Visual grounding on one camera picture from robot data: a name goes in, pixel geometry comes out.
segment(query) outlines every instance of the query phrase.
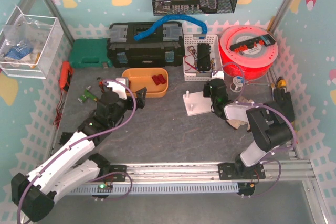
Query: red round container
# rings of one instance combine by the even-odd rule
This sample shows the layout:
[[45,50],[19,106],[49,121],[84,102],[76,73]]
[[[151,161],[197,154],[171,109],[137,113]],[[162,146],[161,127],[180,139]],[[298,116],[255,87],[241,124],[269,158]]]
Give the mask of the red round container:
[[[265,35],[267,32],[259,27],[250,25],[233,26],[227,29],[220,38],[219,51],[223,65],[228,62],[239,64],[244,72],[246,80],[256,80],[266,74],[278,56],[278,45],[265,47],[257,44],[257,47],[243,51],[243,54],[232,52],[230,46]],[[236,65],[227,65],[224,72],[229,76],[241,76],[242,73]]]

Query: orange bin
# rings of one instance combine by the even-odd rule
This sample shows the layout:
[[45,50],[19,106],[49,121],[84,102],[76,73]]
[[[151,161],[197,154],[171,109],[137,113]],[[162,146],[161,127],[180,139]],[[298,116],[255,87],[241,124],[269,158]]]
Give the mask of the orange bin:
[[[152,79],[152,76],[158,76],[162,74],[167,80],[167,83],[156,85]],[[129,68],[122,73],[124,78],[130,80],[130,89],[133,93],[146,87],[147,98],[159,98],[163,97],[168,89],[168,73],[163,68]]]

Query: grey work surface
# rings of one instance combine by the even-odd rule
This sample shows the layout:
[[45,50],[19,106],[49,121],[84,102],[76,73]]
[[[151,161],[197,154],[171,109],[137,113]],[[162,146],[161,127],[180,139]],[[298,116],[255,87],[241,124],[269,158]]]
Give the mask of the grey work surface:
[[[237,131],[212,113],[187,116],[182,95],[203,90],[205,82],[185,82],[182,67],[166,67],[169,88],[162,98],[148,98],[144,109],[138,109],[132,120],[123,128],[112,132],[93,152],[98,152],[112,163],[157,162],[229,162],[253,141],[246,125]],[[124,68],[75,69],[62,115],[57,141],[62,132],[74,132],[96,103],[80,103],[87,86],[101,96],[97,77],[115,79]],[[267,83],[266,78],[256,82]],[[236,93],[230,91],[230,99]],[[271,99],[270,87],[246,86],[243,94],[255,102]]]
[[[271,183],[259,183],[255,194]],[[280,182],[262,197],[236,194],[128,196],[94,201],[67,196],[40,224],[311,224],[314,223],[301,182]]]

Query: blue hose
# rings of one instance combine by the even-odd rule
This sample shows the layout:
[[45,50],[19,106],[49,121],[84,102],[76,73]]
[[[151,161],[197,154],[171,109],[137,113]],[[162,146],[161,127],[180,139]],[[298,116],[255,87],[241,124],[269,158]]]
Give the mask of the blue hose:
[[152,33],[155,32],[155,30],[161,26],[163,23],[168,22],[170,20],[185,20],[185,21],[189,21],[191,23],[194,23],[198,26],[200,26],[202,28],[202,34],[206,34],[208,32],[208,28],[206,27],[206,24],[203,21],[200,21],[196,18],[193,17],[189,17],[186,15],[166,15],[163,18],[159,19],[158,21],[156,21],[153,26],[151,28],[149,28],[146,31],[143,31],[141,33],[139,33],[138,35],[135,35],[134,40],[135,41],[139,41],[140,39],[146,38],[148,36],[150,36]]

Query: white plastic basket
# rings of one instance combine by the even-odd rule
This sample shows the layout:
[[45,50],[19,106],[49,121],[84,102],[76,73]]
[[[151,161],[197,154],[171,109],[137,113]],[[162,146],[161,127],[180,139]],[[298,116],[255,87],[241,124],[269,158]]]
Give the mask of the white plastic basket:
[[43,22],[38,27],[29,23],[34,31],[34,45],[39,45],[40,54],[31,62],[8,60],[4,56],[9,51],[10,45],[4,42],[0,47],[0,68],[11,77],[46,79],[58,46],[63,36],[63,29],[56,17],[25,15],[21,13],[14,24],[19,33],[20,23],[26,21],[26,17]]
[[[190,55],[188,52],[188,46],[194,46],[197,52],[197,44],[198,43],[209,43],[211,46],[210,49],[210,58],[214,59],[214,69],[219,69],[222,66],[221,54],[219,52],[219,45],[218,45],[218,36],[216,34],[207,34],[207,35],[200,35],[200,34],[184,34],[184,48],[185,48],[185,55]],[[183,58],[183,72],[184,72],[184,80],[185,81],[209,81],[211,80],[211,73],[210,71],[199,72],[195,69],[191,68],[190,65],[187,63],[194,65],[194,58],[184,57]]]

